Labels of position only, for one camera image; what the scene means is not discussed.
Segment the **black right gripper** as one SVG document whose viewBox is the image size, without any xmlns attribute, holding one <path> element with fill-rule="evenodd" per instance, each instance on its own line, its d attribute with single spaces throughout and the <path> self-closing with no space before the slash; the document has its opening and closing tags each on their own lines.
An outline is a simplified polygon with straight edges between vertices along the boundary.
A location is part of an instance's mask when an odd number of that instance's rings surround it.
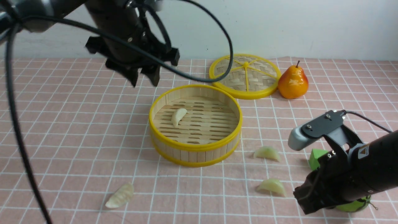
<svg viewBox="0 0 398 224">
<path fill-rule="evenodd" d="M 371 149 L 336 149 L 318 159 L 319 167 L 293 195 L 304 214 L 335 208 L 378 193 L 378 153 Z"/>
</svg>

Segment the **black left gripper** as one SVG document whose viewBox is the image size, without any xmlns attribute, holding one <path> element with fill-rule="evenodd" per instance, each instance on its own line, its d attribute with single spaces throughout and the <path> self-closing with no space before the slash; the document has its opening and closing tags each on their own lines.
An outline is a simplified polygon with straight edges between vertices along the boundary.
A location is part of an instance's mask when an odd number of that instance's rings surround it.
<svg viewBox="0 0 398 224">
<path fill-rule="evenodd" d="M 147 19 L 138 16 L 135 9 L 126 8 L 125 4 L 125 0 L 89 0 L 85 7 L 98 29 L 139 47 L 163 62 L 177 66 L 180 59 L 179 50 L 161 43 L 151 32 Z M 122 75 L 134 88 L 140 68 L 141 74 L 145 75 L 153 86 L 158 86 L 160 65 L 141 54 L 100 36 L 89 37 L 85 47 L 91 54 L 98 53 L 106 57 L 106 67 Z"/>
</svg>

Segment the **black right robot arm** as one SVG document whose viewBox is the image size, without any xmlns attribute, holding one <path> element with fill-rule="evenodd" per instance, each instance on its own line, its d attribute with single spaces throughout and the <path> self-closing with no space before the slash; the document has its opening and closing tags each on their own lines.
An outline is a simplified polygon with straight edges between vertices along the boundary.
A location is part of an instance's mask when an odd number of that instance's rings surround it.
<svg viewBox="0 0 398 224">
<path fill-rule="evenodd" d="M 347 155 L 327 153 L 293 195 L 304 214 L 336 207 L 397 187 L 397 131 L 359 145 Z"/>
</svg>

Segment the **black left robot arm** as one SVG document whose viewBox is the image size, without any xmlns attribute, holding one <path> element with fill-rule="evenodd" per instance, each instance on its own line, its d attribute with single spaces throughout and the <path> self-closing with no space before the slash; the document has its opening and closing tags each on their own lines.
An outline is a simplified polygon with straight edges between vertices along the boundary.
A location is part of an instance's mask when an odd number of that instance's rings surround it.
<svg viewBox="0 0 398 224">
<path fill-rule="evenodd" d="M 64 18 L 85 5 L 96 26 L 109 34 L 153 55 L 163 62 L 177 66 L 180 53 L 171 46 L 165 27 L 156 14 L 155 0 L 11 0 L 16 13 Z M 124 76 L 133 86 L 138 80 L 138 70 L 157 86 L 160 65 L 148 57 L 129 50 L 122 44 L 105 37 L 91 36 L 86 45 L 91 54 L 99 53 L 106 67 Z"/>
</svg>

